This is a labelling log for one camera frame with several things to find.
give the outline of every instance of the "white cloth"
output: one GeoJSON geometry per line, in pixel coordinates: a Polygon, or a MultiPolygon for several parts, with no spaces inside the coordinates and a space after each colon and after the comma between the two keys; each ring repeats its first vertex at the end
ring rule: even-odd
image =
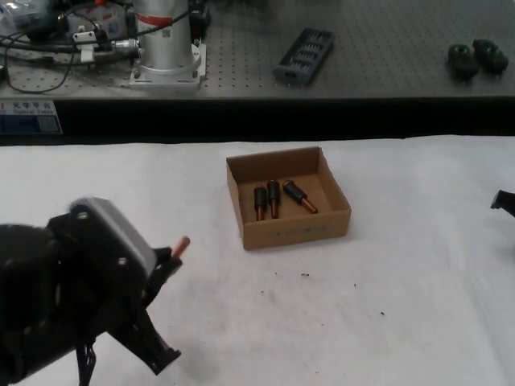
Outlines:
{"type": "MultiPolygon", "coordinates": [[[[2,223],[95,195],[152,246],[192,239],[149,308],[183,355],[156,377],[102,335],[92,386],[515,384],[515,219],[489,208],[515,191],[515,138],[321,142],[348,235],[245,252],[225,158],[311,145],[2,148],[2,223]]],[[[22,385],[77,380],[70,354],[22,385]]]]}

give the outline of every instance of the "robotic arm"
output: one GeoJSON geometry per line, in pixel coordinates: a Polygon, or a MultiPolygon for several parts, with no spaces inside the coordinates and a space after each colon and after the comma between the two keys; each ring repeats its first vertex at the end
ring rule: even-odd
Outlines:
{"type": "Polygon", "coordinates": [[[180,356],[146,308],[189,245],[152,249],[110,201],[77,200],[46,228],[0,225],[0,385],[75,350],[80,386],[107,332],[158,375],[180,356]]]}

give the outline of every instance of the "cardboard box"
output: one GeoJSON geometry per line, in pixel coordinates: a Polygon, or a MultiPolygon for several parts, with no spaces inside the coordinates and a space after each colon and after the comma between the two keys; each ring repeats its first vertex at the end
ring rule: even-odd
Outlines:
{"type": "Polygon", "coordinates": [[[351,206],[332,176],[319,147],[275,151],[227,158],[227,184],[244,249],[275,247],[329,239],[347,233],[351,206]],[[275,179],[281,183],[279,218],[270,206],[264,221],[256,220],[253,190],[275,179]],[[312,215],[282,190],[294,181],[318,208],[312,215]]]}

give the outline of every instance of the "cable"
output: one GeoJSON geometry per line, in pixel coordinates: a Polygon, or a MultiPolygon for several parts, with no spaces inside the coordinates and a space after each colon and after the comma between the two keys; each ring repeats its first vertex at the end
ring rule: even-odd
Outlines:
{"type": "MultiPolygon", "coordinates": [[[[55,61],[52,56],[41,56],[39,58],[22,58],[16,55],[8,55],[9,60],[17,60],[19,62],[28,63],[28,64],[38,64],[43,65],[45,67],[66,67],[69,66],[69,62],[63,63],[55,61]]],[[[0,58],[5,57],[5,54],[0,53],[0,58]]],[[[136,59],[138,54],[136,53],[128,53],[128,54],[111,54],[103,59],[96,59],[90,62],[73,62],[72,67],[88,67],[92,65],[102,65],[102,64],[113,64],[123,62],[125,60],[136,59]]]]}
{"type": "Polygon", "coordinates": [[[50,87],[50,88],[47,88],[47,89],[44,89],[44,90],[22,90],[20,88],[15,87],[12,84],[12,82],[10,81],[9,64],[8,64],[8,59],[9,59],[8,51],[11,49],[11,46],[16,43],[16,39],[21,38],[22,36],[26,35],[27,33],[29,33],[29,32],[15,32],[15,33],[9,35],[9,37],[11,38],[11,41],[9,42],[9,44],[6,47],[5,56],[3,58],[3,65],[4,65],[4,70],[6,72],[7,84],[13,90],[21,92],[21,93],[24,93],[24,94],[43,94],[45,92],[50,92],[50,91],[57,90],[59,87],[61,87],[64,84],[64,82],[66,82],[66,79],[68,78],[68,75],[70,74],[70,71],[72,70],[73,60],[75,59],[75,52],[72,53],[72,57],[70,58],[70,62],[68,64],[68,66],[66,67],[66,72],[63,75],[63,79],[54,87],[50,87]],[[19,34],[19,36],[17,38],[12,39],[12,37],[15,36],[16,34],[19,34]]]}

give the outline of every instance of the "black cylindrical object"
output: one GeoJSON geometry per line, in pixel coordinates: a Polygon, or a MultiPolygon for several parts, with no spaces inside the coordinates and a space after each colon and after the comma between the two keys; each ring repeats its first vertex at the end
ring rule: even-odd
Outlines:
{"type": "Polygon", "coordinates": [[[44,322],[56,307],[59,246],[52,232],[0,225],[0,330],[44,322]]]}
{"type": "Polygon", "coordinates": [[[261,185],[254,189],[254,209],[257,210],[262,207],[263,211],[266,210],[266,189],[261,185]]]}
{"type": "Polygon", "coordinates": [[[289,195],[298,205],[302,205],[303,199],[307,198],[307,194],[304,191],[295,185],[293,181],[286,181],[282,185],[282,189],[284,192],[289,195]]]}
{"type": "Polygon", "coordinates": [[[271,180],[266,184],[268,189],[268,203],[271,205],[272,200],[281,203],[281,186],[277,181],[271,180]]]}

